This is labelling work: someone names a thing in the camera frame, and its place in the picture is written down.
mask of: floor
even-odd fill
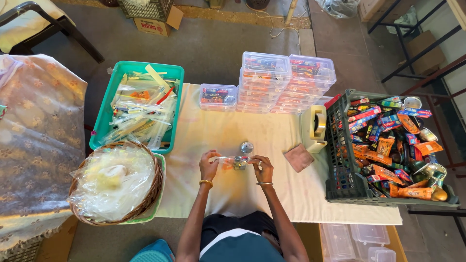
[[[305,10],[302,1],[298,1],[295,16]],[[284,16],[289,2],[271,1],[266,11],[271,15]],[[175,3],[208,7],[203,0],[175,0]],[[380,82],[404,60],[395,35],[389,34],[384,27],[378,27],[368,35],[368,25],[357,17],[336,20],[323,12],[314,0],[305,0],[304,6],[307,4],[312,29],[299,30],[301,52],[334,61],[338,81],[327,96],[343,93],[346,89],[399,94],[415,83],[412,79],[400,77],[384,84]],[[300,52],[298,36],[289,29],[278,37],[271,37],[270,27],[215,18],[190,18],[187,15],[180,29],[174,30],[166,38],[138,32],[132,21],[125,19],[117,8],[61,2],[57,2],[57,6],[74,20],[105,57],[105,62],[95,63],[77,43],[60,34],[33,50],[56,58],[89,83],[85,104],[85,122],[89,125],[96,120],[110,78],[106,69],[120,60],[180,65],[185,69],[186,83],[237,84],[244,51],[280,55]],[[222,11],[251,12],[244,5],[244,0],[241,4],[226,0]],[[432,123],[426,122],[426,125],[432,126]],[[444,159],[445,156],[439,155],[441,163]],[[466,194],[463,193],[466,192],[463,190],[466,183],[454,177],[455,171],[449,172],[446,183],[453,185],[455,192],[466,203]],[[409,215],[406,207],[400,207],[400,213],[404,224],[397,227],[398,234],[409,262],[461,261],[466,257],[466,248],[452,219]],[[140,225],[101,228],[80,223],[69,261],[127,262],[138,250],[157,238],[166,239],[172,250],[176,251],[184,223],[184,219],[166,218],[155,218]]]

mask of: floral tablecloth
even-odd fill
[[[0,261],[71,215],[87,83],[46,55],[0,55]]]

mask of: gold bangle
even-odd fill
[[[212,188],[212,187],[213,187],[213,183],[212,183],[212,181],[209,181],[209,180],[205,180],[205,179],[203,179],[203,180],[199,181],[199,185],[200,185],[202,182],[208,182],[208,183],[210,183],[210,188]]]

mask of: person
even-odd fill
[[[213,187],[220,157],[216,150],[204,153],[199,162],[199,192],[178,243],[176,262],[309,261],[306,249],[274,190],[274,167],[268,157],[253,156],[257,185],[267,198],[273,220],[256,211],[241,218],[211,214],[204,218],[207,196]]]

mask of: table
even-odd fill
[[[159,217],[186,218],[196,198],[201,154],[217,149],[224,156],[243,155],[240,145],[254,144],[251,155],[268,156],[274,165],[274,188],[292,222],[401,225],[397,207],[329,203],[325,180],[329,166],[322,150],[296,173],[283,153],[301,142],[299,116],[203,111],[199,85],[184,84],[173,151],[165,155],[167,180]],[[245,171],[219,170],[213,180],[206,215],[244,216],[256,210],[271,215],[252,166]]]

